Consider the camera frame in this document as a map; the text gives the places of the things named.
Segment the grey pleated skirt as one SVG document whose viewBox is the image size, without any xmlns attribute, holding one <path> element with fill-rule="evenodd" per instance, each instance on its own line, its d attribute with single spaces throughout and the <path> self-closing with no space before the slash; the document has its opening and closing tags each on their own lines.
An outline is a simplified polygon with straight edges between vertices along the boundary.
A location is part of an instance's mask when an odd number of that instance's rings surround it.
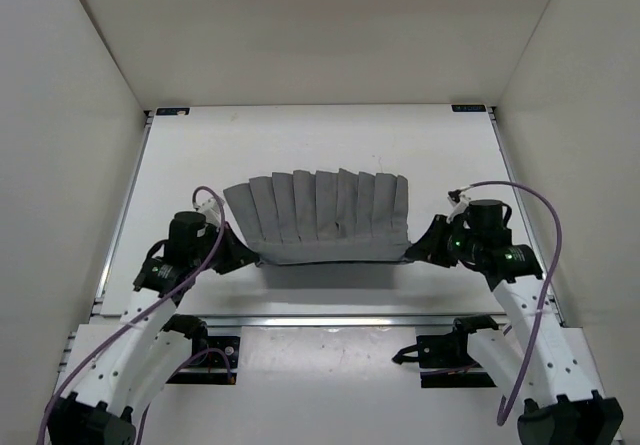
<svg viewBox="0 0 640 445">
<path fill-rule="evenodd" d="M 274 172 L 224 197 L 248 248 L 270 265 L 400 263 L 411 246 L 402 175 Z"/>
</svg>

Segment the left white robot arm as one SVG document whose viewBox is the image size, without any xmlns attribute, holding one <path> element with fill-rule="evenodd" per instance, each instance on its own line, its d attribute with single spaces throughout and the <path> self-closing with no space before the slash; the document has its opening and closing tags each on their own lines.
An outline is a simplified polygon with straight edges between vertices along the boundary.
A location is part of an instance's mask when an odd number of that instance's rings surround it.
<svg viewBox="0 0 640 445">
<path fill-rule="evenodd" d="M 193 364 L 230 359 L 209 341 L 205 322 L 178 305 L 198 275 L 256 263 L 222 212 L 178 212 L 166 239 L 147 252 L 117 330 L 68 372 L 45 409 L 41 444 L 138 444 L 153 398 Z"/>
</svg>

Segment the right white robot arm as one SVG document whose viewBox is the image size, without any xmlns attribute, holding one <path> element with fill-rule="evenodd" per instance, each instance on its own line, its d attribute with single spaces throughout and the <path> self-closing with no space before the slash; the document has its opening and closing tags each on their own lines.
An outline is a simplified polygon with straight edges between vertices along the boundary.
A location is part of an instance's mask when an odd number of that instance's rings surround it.
<svg viewBox="0 0 640 445">
<path fill-rule="evenodd" d="M 509 319 L 505 331 L 489 316 L 455 320 L 449 356 L 460 365 L 476 362 L 501 390 L 499 423 L 521 410 L 521 443 L 611 444 L 622 408 L 584 372 L 550 305 L 535 253 L 512 241 L 510 218 L 500 200 L 460 201 L 451 215 L 435 216 L 406 252 L 413 261 L 481 274 Z"/>
</svg>

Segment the right blue corner label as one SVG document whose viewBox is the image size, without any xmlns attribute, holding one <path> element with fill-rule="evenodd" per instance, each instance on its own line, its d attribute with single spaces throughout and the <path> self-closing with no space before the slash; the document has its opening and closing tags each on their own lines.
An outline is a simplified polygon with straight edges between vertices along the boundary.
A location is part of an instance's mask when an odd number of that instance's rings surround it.
<svg viewBox="0 0 640 445">
<path fill-rule="evenodd" d="M 487 111 L 483 104 L 452 104 L 454 113 L 485 113 Z"/>
</svg>

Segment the blue corner label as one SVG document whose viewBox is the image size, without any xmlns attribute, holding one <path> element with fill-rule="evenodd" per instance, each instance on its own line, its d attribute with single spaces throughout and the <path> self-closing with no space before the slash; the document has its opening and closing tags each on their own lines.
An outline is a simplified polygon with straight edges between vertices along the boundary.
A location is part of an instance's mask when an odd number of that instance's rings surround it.
<svg viewBox="0 0 640 445">
<path fill-rule="evenodd" d="M 186 116 L 190 113 L 189 107 L 161 107 L 157 108 L 156 116 Z"/>
<path fill-rule="evenodd" d="M 452 104 L 454 113 L 485 113 L 487 111 L 483 104 Z"/>
</svg>

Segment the left blue corner label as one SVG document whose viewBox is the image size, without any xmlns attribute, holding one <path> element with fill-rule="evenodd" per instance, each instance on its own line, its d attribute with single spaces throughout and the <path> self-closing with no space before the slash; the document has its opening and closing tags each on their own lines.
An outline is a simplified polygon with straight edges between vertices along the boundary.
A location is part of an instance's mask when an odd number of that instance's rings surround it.
<svg viewBox="0 0 640 445">
<path fill-rule="evenodd" d="M 186 116 L 190 113 L 189 107 L 161 107 L 157 108 L 156 116 Z"/>
</svg>

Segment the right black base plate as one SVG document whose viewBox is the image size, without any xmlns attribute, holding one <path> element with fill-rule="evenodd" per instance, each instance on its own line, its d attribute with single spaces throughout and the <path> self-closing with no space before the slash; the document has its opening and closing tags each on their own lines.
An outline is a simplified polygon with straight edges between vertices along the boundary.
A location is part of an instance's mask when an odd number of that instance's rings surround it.
<svg viewBox="0 0 640 445">
<path fill-rule="evenodd" d="M 418 335 L 393 357 L 396 365 L 417 364 L 422 389 L 495 388 L 489 374 L 466 351 L 466 334 Z"/>
</svg>

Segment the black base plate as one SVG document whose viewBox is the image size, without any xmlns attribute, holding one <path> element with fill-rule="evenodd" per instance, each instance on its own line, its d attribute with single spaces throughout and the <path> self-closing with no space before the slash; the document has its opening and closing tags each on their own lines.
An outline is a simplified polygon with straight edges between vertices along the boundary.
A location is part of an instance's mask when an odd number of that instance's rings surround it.
<svg viewBox="0 0 640 445">
<path fill-rule="evenodd" d="M 489 374 L 466 351 L 466 334 L 418 335 L 393 357 L 396 365 L 417 364 L 422 389 L 495 388 Z"/>
<path fill-rule="evenodd" d="M 208 336 L 193 348 L 198 356 L 175 372 L 168 384 L 234 386 L 240 350 L 240 328 L 209 328 Z"/>
</svg>

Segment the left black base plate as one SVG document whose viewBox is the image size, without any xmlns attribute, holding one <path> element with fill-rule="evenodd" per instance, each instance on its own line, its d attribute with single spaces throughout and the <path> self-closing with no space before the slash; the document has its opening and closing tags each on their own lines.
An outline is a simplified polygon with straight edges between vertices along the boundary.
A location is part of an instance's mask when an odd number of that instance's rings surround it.
<svg viewBox="0 0 640 445">
<path fill-rule="evenodd" d="M 209 328 L 208 336 L 193 348 L 198 356 L 175 372 L 168 384 L 234 386 L 240 350 L 240 328 Z"/>
</svg>

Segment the silver aluminium front rail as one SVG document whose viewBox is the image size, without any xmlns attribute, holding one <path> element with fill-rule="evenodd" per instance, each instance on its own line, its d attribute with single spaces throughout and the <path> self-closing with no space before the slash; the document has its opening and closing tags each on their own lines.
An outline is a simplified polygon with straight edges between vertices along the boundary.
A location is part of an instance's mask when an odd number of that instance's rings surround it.
<svg viewBox="0 0 640 445">
<path fill-rule="evenodd" d="M 462 314 L 365 314 L 365 315 L 197 315 L 210 328 L 347 328 L 347 327 L 451 327 L 456 318 L 472 317 Z"/>
</svg>

